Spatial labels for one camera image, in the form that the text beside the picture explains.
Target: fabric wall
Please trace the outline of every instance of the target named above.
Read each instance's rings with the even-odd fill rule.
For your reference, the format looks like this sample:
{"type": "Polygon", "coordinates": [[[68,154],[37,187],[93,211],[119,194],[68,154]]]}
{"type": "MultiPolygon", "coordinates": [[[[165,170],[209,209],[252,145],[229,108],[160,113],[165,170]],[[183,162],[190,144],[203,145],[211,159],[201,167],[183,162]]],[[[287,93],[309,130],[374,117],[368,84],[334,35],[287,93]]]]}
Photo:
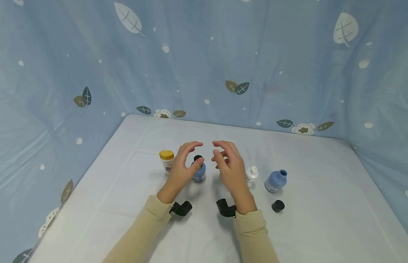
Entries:
{"type": "Polygon", "coordinates": [[[408,0],[0,0],[0,262],[127,114],[345,138],[408,232],[408,0]]]}

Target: paw print pattern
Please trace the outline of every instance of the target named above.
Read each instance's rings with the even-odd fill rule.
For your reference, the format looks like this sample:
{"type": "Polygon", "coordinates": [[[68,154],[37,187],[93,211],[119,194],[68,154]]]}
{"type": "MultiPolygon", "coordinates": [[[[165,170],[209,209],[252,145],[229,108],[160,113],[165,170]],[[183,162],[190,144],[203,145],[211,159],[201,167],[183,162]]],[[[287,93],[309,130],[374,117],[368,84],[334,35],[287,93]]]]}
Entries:
{"type": "Polygon", "coordinates": [[[372,128],[373,127],[373,122],[366,122],[365,127],[368,128],[368,129],[372,128]]]}
{"type": "Polygon", "coordinates": [[[161,49],[165,52],[165,53],[169,53],[169,46],[165,43],[163,43],[163,45],[161,45],[161,49]]]}
{"type": "Polygon", "coordinates": [[[369,59],[363,59],[361,62],[359,62],[359,68],[364,69],[367,67],[370,63],[369,59]]]}

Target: yellow-capped bottle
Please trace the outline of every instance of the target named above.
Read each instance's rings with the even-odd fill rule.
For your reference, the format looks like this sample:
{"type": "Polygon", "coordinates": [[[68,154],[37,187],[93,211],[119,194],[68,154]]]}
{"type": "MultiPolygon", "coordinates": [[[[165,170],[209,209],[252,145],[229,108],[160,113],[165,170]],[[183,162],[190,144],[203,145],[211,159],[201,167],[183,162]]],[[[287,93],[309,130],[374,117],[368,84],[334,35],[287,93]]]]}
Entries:
{"type": "Polygon", "coordinates": [[[160,159],[163,163],[164,172],[166,173],[166,175],[170,175],[175,155],[171,150],[162,150],[160,152],[160,159]]]}

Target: beige sleeve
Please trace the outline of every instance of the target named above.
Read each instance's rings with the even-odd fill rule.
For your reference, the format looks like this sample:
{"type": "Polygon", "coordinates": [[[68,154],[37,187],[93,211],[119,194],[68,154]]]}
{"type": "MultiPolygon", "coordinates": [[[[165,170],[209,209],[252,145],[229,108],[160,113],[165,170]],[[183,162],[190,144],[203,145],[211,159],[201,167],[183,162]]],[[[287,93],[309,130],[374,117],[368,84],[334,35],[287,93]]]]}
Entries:
{"type": "Polygon", "coordinates": [[[154,246],[157,235],[171,219],[169,211],[173,203],[163,204],[157,195],[149,196],[135,222],[103,263],[142,263],[154,246]]]}
{"type": "Polygon", "coordinates": [[[266,222],[261,210],[241,215],[236,211],[234,230],[240,244],[243,263],[279,263],[268,237],[266,222]]]}

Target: bottle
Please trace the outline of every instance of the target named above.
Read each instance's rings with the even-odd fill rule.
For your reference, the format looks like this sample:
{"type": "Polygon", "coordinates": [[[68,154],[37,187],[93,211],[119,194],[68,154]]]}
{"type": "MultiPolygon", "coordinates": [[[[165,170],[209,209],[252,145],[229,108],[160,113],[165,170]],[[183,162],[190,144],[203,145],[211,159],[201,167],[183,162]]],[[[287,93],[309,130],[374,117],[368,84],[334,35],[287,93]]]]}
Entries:
{"type": "MultiPolygon", "coordinates": [[[[196,155],[196,156],[194,157],[193,163],[195,163],[195,161],[198,160],[198,159],[201,158],[201,157],[202,157],[201,155],[196,155]]],[[[199,168],[199,170],[195,172],[194,176],[192,177],[192,180],[193,180],[194,182],[202,182],[202,181],[204,181],[204,179],[205,179],[205,168],[206,168],[206,167],[205,167],[205,163],[203,163],[203,164],[201,165],[201,167],[199,168]]]]}
{"type": "Polygon", "coordinates": [[[166,175],[170,175],[172,171],[173,160],[175,159],[175,155],[171,150],[162,150],[160,152],[160,159],[163,163],[164,172],[166,175]]]}
{"type": "Polygon", "coordinates": [[[275,193],[287,183],[287,172],[284,170],[274,171],[265,180],[265,188],[270,193],[275,193]]]}
{"type": "Polygon", "coordinates": [[[246,170],[246,185],[251,186],[258,177],[258,169],[252,166],[246,170]]]}

